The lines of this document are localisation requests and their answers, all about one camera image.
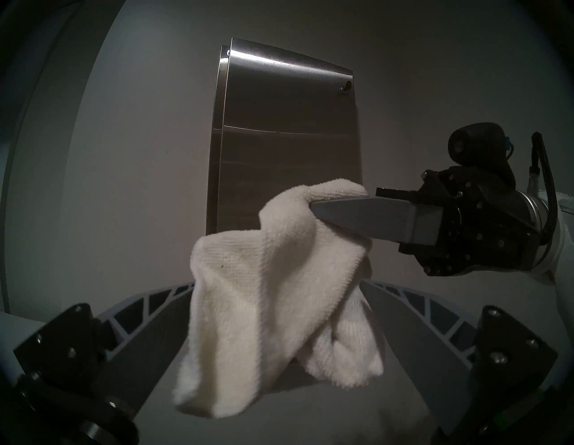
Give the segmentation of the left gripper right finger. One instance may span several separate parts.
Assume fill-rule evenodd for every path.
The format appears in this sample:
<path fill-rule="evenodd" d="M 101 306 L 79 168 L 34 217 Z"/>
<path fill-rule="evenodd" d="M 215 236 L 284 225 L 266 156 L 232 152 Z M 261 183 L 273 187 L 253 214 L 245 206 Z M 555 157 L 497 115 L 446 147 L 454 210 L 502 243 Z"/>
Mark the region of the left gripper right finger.
<path fill-rule="evenodd" d="M 558 353 L 495 305 L 479 318 L 435 295 L 363 280 L 361 291 L 438 423 L 436 436 L 500 436 L 497 420 L 535 396 Z"/>

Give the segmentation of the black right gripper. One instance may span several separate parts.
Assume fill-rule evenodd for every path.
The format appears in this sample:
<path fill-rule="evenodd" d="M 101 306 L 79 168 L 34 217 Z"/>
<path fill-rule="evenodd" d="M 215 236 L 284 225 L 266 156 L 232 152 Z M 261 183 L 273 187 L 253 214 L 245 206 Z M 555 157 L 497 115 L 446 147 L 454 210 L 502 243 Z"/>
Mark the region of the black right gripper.
<path fill-rule="evenodd" d="M 541 229 L 523 193 L 478 168 L 426 170 L 423 177 L 418 191 L 377 188 L 377 198 L 309 207 L 319 220 L 348 232 L 400 243 L 399 252 L 412 255 L 428 276 L 534 268 Z"/>

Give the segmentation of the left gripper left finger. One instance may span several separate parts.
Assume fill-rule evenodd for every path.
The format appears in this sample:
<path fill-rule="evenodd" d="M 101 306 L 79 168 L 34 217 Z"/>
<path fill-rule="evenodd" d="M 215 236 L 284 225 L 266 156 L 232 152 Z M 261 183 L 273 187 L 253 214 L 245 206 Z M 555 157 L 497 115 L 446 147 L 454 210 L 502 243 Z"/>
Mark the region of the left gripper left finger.
<path fill-rule="evenodd" d="M 188 335 L 194 282 L 133 295 L 100 315 L 76 303 L 24 334 L 13 357 L 24 374 L 91 400 L 138 412 Z"/>

